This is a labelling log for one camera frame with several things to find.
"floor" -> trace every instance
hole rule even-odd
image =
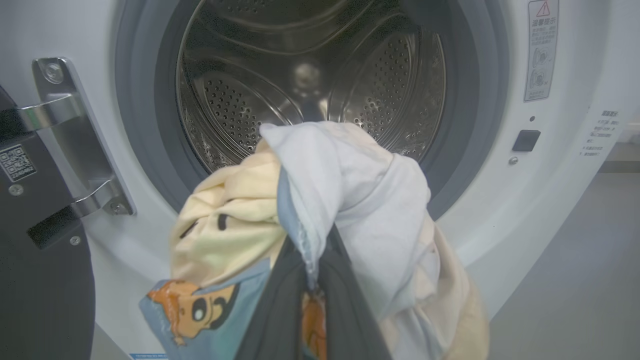
[[[490,360],[640,359],[640,146],[608,160],[492,320]],[[128,358],[96,326],[91,360]]]

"qr code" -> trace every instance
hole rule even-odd
[[[0,150],[0,165],[13,183],[36,173],[36,168],[21,145]]]

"clothing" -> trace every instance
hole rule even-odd
[[[207,288],[160,281],[140,300],[140,310],[169,359],[233,360],[270,270],[263,259]]]
[[[418,164],[354,124],[264,124],[260,134],[284,169],[278,215],[302,253],[310,287],[335,223],[375,317],[412,306],[412,294],[402,290],[415,267],[438,262],[433,237],[419,241],[430,192]],[[435,268],[426,281],[437,282]]]
[[[482,303],[426,211],[430,193],[418,164],[353,124],[263,125],[260,132],[256,154],[217,170],[189,197],[170,237],[174,280],[140,302],[168,357],[232,359],[286,234],[313,288],[335,223],[363,305],[394,359],[486,358]],[[317,294],[303,301],[301,335],[305,359],[322,360],[326,324]],[[202,297],[215,316],[207,327],[192,326],[210,314]]]
[[[278,223],[280,162],[261,142],[240,165],[221,168],[189,196],[170,235],[172,277],[207,287],[263,258],[286,237]]]
[[[260,133],[282,164],[278,216],[309,287],[335,222],[394,359],[486,359],[482,303],[426,211],[418,164],[353,124],[266,124]]]

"washing machine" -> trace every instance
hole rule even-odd
[[[7,344],[86,358],[95,320],[163,358],[138,302],[170,276],[187,196],[264,123],[352,122],[418,161],[493,316],[640,114],[638,17],[633,0],[3,2]]]

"orange cartoon print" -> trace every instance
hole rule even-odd
[[[316,356],[326,360],[326,327],[324,323],[324,296],[304,294],[302,300],[302,341]]]
[[[184,338],[195,338],[201,330],[215,330],[225,323],[240,290],[240,284],[204,294],[200,288],[184,280],[171,280],[147,296],[162,305],[171,324],[173,340],[184,346]]]

